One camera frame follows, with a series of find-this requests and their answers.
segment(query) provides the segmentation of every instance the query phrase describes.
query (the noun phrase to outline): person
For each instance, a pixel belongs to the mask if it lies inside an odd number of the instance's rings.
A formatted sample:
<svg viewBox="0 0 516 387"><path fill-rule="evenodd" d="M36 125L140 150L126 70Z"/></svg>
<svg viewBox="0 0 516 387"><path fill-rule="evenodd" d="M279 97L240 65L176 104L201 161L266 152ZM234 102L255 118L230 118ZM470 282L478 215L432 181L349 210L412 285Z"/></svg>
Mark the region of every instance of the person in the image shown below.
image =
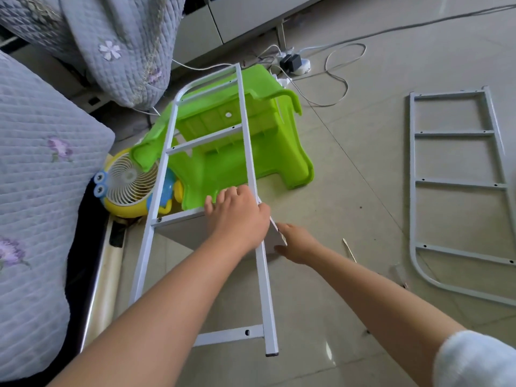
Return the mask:
<svg viewBox="0 0 516 387"><path fill-rule="evenodd" d="M173 386L229 274L264 239L270 208L247 186L206 198L209 237L68 364L51 387ZM421 387L516 385L516 351L467 331L413 293L278 224L276 251L319 273Z"/></svg>

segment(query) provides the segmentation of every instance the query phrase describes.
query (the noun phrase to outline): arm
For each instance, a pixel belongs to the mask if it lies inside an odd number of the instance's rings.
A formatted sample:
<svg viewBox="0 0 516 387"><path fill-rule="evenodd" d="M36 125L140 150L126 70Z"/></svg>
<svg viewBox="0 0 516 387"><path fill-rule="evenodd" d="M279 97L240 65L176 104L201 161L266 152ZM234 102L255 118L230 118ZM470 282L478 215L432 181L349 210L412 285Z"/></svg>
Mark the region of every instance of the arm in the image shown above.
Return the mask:
<svg viewBox="0 0 516 387"><path fill-rule="evenodd" d="M206 198L208 240L115 320L51 387L173 386L229 274L264 239L270 218L247 186Z"/></svg>
<svg viewBox="0 0 516 387"><path fill-rule="evenodd" d="M319 273L409 376L421 387L432 386L435 355L448 337L465 328L389 279L322 246L306 229L278 228L288 246L276 251Z"/></svg>

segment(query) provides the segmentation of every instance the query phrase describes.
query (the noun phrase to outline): forearm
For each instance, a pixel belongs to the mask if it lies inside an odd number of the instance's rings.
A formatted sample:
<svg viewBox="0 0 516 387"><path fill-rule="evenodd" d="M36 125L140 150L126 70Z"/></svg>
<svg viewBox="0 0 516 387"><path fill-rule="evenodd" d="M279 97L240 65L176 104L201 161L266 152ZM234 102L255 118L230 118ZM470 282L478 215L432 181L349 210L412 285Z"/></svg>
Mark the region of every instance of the forearm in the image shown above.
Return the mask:
<svg viewBox="0 0 516 387"><path fill-rule="evenodd" d="M173 386L242 252L208 239L109 326L52 387Z"/></svg>
<svg viewBox="0 0 516 387"><path fill-rule="evenodd" d="M345 300L419 386L431 386L435 355L464 327L389 279L321 247L310 265Z"/></svg>

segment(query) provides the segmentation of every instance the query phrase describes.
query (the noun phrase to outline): white sleeve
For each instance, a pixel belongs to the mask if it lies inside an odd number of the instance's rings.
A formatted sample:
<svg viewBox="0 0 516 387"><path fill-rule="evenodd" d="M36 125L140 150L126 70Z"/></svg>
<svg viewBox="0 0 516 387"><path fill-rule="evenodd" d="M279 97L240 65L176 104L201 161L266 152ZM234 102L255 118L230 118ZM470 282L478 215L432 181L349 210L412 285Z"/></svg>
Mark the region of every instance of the white sleeve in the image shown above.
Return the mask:
<svg viewBox="0 0 516 387"><path fill-rule="evenodd" d="M433 364L434 387L515 387L516 350L493 337L461 331L449 337Z"/></svg>

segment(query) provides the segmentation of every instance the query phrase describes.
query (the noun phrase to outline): white flower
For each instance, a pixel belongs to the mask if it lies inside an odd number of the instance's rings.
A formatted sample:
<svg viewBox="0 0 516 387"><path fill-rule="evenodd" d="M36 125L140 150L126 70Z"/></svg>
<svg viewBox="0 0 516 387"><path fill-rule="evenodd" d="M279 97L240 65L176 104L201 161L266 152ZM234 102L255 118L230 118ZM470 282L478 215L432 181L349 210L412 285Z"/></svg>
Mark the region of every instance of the white flower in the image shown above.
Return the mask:
<svg viewBox="0 0 516 387"><path fill-rule="evenodd" d="M104 53L104 59L106 61L111 61L111 57L113 56L115 59L119 59L120 57L122 57L119 53L120 51L120 46L118 45L113 45L113 42L112 41L106 41L105 42L106 44L105 45L99 45L99 51L101 53Z"/></svg>

